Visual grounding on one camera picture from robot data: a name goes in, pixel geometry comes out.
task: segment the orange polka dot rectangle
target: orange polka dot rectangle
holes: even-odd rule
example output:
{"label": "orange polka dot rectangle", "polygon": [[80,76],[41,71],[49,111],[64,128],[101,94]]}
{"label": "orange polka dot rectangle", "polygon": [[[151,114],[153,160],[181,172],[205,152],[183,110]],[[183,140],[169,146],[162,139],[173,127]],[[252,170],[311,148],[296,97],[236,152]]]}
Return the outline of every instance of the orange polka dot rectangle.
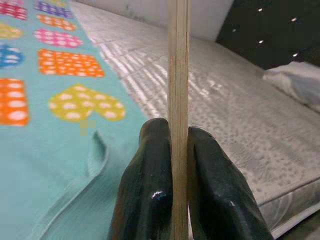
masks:
{"label": "orange polka dot rectangle", "polygon": [[45,75],[104,77],[105,73],[94,56],[66,51],[40,49],[39,71]]}
{"label": "orange polka dot rectangle", "polygon": [[29,122],[24,81],[0,78],[0,125],[26,126]]}

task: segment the colorful patterned blanket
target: colorful patterned blanket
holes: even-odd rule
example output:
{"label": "colorful patterned blanket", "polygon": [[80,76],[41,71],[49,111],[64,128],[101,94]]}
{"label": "colorful patterned blanket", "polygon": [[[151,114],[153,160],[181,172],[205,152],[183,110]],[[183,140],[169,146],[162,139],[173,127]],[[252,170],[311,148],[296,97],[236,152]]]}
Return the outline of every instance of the colorful patterned blanket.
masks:
{"label": "colorful patterned blanket", "polygon": [[66,1],[0,14],[1,238],[101,238],[146,117]]}

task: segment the mattress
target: mattress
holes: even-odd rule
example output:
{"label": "mattress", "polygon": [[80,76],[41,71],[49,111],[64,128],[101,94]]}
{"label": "mattress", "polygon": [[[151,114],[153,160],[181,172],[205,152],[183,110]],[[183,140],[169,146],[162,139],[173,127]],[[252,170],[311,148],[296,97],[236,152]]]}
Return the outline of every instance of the mattress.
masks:
{"label": "mattress", "polygon": [[[79,2],[71,8],[148,118],[167,116],[165,29]],[[241,170],[275,238],[320,209],[320,115],[213,42],[190,40],[189,124]]]}

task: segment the wooden dowel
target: wooden dowel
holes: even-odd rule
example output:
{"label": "wooden dowel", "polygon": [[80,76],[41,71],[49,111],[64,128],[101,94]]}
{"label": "wooden dowel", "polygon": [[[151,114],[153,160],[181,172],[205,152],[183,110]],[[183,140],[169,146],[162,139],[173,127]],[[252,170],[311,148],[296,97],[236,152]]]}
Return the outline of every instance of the wooden dowel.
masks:
{"label": "wooden dowel", "polygon": [[191,0],[168,1],[168,120],[173,180],[170,239],[187,240],[188,64]]}

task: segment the pink polka dot shape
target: pink polka dot shape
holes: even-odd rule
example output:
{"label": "pink polka dot shape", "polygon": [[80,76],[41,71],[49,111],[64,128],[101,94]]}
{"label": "pink polka dot shape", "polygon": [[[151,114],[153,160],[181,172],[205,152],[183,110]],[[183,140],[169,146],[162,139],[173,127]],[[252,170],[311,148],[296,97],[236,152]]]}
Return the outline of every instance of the pink polka dot shape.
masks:
{"label": "pink polka dot shape", "polygon": [[56,47],[77,48],[83,42],[76,36],[72,36],[66,32],[50,31],[45,28],[40,28],[34,32],[34,36],[40,42],[54,45]]}

